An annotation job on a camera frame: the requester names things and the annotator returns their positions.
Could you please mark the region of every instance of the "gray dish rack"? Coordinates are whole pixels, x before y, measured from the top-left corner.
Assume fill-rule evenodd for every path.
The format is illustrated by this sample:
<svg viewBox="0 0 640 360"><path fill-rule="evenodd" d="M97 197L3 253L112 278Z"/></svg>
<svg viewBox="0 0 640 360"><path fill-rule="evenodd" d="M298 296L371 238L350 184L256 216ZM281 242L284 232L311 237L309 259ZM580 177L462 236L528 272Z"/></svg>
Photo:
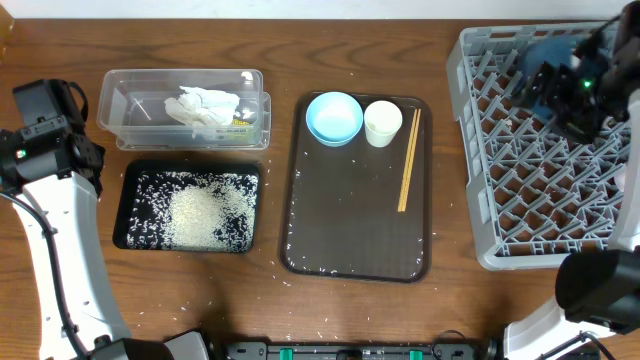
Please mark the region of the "gray dish rack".
<svg viewBox="0 0 640 360"><path fill-rule="evenodd" d="M588 36L602 23L465 29L447 61L454 118L469 180L467 203L480 264L489 270L557 267L570 253L607 247L623 193L630 129L607 124L574 144L511 105L519 54L549 36ZM612 44L616 26L605 32Z"/></svg>

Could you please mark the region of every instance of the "wooden table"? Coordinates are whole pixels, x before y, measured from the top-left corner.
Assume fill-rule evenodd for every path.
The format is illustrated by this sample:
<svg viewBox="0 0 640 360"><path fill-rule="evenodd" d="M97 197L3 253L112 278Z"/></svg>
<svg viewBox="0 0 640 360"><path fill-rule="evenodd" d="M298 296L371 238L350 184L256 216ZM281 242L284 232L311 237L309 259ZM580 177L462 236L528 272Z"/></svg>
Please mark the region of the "wooden table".
<svg viewBox="0 0 640 360"><path fill-rule="evenodd" d="M552 296L556 274L489 272L475 258L464 149L445 61L462 29L496 24L501 22L19 20L0 67L0 127L22 126L11 94L15 86L61 78L86 91L88 134L107 148L98 205L102 249L136 338L160 340L201 325L223 337L272 341L423 343L447 329L486 339ZM119 151L95 116L104 74L126 68L259 69L273 98L271 145L238 153ZM294 106L309 91L334 89L416 96L431 107L433 264L417 285L302 277L278 263ZM250 253L126 251L112 244L127 164L158 157L258 160L270 169ZM0 229L0 356L33 359L40 346L37 290L24 231L7 202L0 203ZM632 359L640 357L639 340L636 333L605 344L618 358Z"/></svg>

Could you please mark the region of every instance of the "plastic container lid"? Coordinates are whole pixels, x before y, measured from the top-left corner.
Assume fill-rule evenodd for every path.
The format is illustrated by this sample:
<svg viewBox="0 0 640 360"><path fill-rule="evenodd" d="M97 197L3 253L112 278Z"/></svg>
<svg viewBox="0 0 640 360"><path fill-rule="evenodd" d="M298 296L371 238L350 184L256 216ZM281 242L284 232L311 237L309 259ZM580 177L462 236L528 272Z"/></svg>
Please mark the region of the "plastic container lid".
<svg viewBox="0 0 640 360"><path fill-rule="evenodd" d="M169 116L164 102L184 94L181 86L238 95L233 123L191 126ZM121 150L262 150L270 140L271 98L258 70L111 70L97 121Z"/></svg>

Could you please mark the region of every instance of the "paper cup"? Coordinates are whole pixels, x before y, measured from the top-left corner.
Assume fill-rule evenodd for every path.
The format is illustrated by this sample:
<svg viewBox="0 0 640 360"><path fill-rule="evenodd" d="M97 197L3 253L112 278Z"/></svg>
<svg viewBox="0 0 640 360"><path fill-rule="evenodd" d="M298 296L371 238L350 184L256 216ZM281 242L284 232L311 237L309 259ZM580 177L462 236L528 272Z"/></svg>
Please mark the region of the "paper cup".
<svg viewBox="0 0 640 360"><path fill-rule="evenodd" d="M376 101L364 112L364 130L369 144L375 147L389 145L402 126L402 112L389 101Z"/></svg>

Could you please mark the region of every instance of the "chopsticks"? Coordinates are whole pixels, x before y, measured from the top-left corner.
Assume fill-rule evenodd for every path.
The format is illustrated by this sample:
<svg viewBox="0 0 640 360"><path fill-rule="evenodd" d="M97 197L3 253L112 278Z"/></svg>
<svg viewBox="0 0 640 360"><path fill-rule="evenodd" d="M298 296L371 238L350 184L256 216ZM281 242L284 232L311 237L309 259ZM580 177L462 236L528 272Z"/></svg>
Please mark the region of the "chopsticks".
<svg viewBox="0 0 640 360"><path fill-rule="evenodd" d="M407 157L404 161L404 174L402 175L402 187L400 188L400 200L398 201L398 212L407 210L407 197L409 196L409 184L411 183L411 172L413 170L413 157L416 153L416 140L418 138L418 129L420 128L420 115L422 109L416 109L413 113L413 121L411 123L411 133L409 134L409 143L407 144Z"/></svg>

